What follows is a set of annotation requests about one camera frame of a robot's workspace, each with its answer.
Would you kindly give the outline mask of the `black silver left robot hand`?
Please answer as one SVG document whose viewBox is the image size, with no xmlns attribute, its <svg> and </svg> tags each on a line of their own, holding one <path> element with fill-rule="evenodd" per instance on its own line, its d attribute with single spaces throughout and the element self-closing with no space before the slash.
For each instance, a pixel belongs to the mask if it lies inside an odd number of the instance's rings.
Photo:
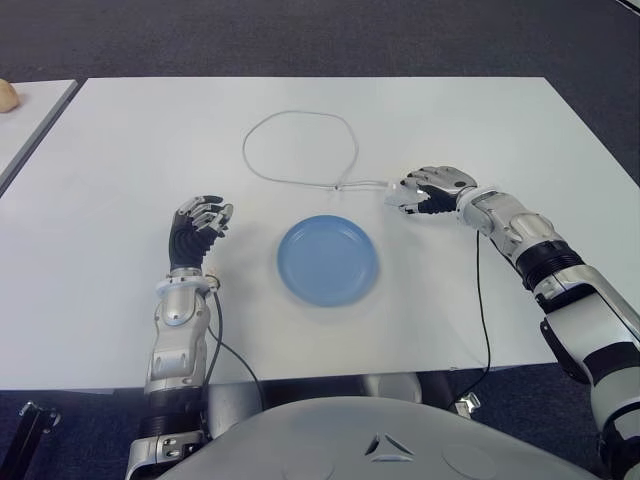
<svg viewBox="0 0 640 480">
<path fill-rule="evenodd" d="M 187 200 L 174 213 L 168 243 L 170 270 L 200 269 L 209 250 L 224 238 L 234 206 L 215 195 Z"/>
</svg>

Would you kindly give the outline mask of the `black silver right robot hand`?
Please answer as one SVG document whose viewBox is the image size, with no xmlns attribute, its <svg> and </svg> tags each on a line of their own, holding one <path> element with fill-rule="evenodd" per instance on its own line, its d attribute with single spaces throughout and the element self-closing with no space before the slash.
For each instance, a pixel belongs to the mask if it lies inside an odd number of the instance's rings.
<svg viewBox="0 0 640 480">
<path fill-rule="evenodd" d="M 392 183 L 384 204 L 408 215 L 450 213 L 459 198 L 476 187 L 471 176 L 454 167 L 421 167 Z"/>
</svg>

